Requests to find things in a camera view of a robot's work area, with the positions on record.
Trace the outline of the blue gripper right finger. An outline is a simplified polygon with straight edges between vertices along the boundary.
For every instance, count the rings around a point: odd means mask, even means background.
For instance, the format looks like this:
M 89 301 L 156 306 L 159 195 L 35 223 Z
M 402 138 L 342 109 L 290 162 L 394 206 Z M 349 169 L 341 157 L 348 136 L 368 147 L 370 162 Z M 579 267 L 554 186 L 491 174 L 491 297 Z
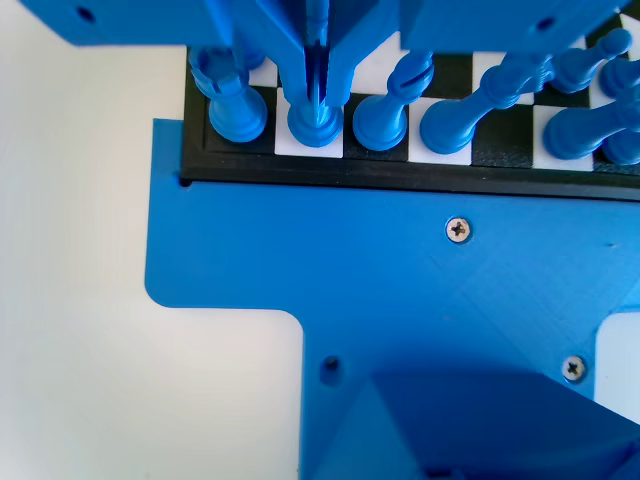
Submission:
M 356 67 L 398 29 L 398 1 L 330 1 L 328 106 L 349 100 Z

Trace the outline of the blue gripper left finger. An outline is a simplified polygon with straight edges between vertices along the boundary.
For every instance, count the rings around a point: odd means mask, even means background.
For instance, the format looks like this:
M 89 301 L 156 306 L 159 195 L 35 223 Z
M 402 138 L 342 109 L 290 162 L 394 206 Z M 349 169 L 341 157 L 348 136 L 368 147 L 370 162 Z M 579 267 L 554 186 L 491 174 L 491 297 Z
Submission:
M 291 106 L 309 102 L 305 1 L 221 1 L 233 26 L 277 65 Z

